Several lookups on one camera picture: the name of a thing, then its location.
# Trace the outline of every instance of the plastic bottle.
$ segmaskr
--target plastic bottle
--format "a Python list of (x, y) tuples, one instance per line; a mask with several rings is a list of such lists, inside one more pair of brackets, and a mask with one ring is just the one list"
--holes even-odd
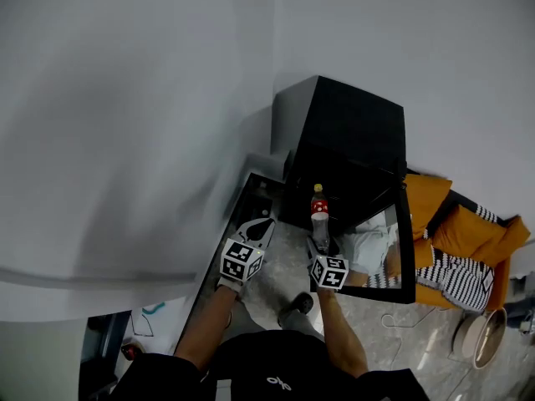
[(318, 251), (322, 254), (329, 254), (329, 206), (327, 198), (323, 192), (324, 188), (320, 184), (314, 185), (314, 196), (311, 203), (311, 220), (313, 227), (312, 238)]

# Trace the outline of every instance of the black shoe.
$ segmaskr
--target black shoe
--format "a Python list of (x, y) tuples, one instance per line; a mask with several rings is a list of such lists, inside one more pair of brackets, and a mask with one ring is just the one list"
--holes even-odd
[(288, 304), (281, 312), (278, 313), (278, 325), (281, 326), (281, 317), (291, 312), (292, 310), (297, 309), (298, 311), (306, 315), (312, 310), (313, 305), (314, 299), (310, 294), (308, 294), (307, 292), (302, 292), (301, 294), (298, 294), (298, 296), (295, 297), (290, 304)]

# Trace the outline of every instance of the bottle label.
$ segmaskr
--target bottle label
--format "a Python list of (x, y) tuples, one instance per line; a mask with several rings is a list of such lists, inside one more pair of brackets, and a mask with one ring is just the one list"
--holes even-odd
[(311, 214), (323, 213), (329, 215), (329, 208), (326, 200), (315, 200), (312, 202)]

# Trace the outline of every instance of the forearm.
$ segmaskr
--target forearm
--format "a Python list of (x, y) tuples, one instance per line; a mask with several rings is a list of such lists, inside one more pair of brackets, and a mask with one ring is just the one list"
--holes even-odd
[(324, 319), (324, 337), (331, 363), (356, 378), (368, 372), (366, 353), (353, 329), (345, 320), (336, 295), (318, 289), (319, 305)]
[(187, 328), (176, 347), (176, 357), (190, 361), (201, 371), (207, 368), (221, 343), (236, 295), (228, 287), (217, 288), (201, 315)]

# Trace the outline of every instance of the orange cushion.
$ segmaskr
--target orange cushion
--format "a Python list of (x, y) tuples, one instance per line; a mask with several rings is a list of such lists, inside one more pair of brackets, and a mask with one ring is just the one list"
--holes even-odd
[(412, 238), (416, 240), (423, 237), (427, 224), (448, 195), (451, 181), (426, 175), (408, 174), (405, 183), (412, 215)]
[(416, 302), (448, 309), (456, 308), (455, 305), (448, 302), (442, 296), (440, 290), (433, 290), (432, 288), (424, 287), (420, 284), (416, 284)]
[(473, 258), (483, 261), (487, 266), (495, 267), (500, 261), (510, 257), (514, 251), (524, 245), (530, 235), (531, 233), (524, 226), (522, 218), (515, 217), (509, 222), (505, 234), (500, 239), (477, 248)]
[(415, 268), (433, 266), (433, 250), (431, 249), (431, 239), (419, 239), (415, 241)]
[(496, 245), (505, 232), (505, 228), (458, 205), (436, 230), (433, 246), (453, 256), (474, 258), (477, 248)]
[(488, 299), (487, 311), (501, 309), (507, 297), (507, 286), (509, 285), (509, 267), (511, 260), (506, 258), (500, 261), (494, 269), (494, 286), (491, 297)]

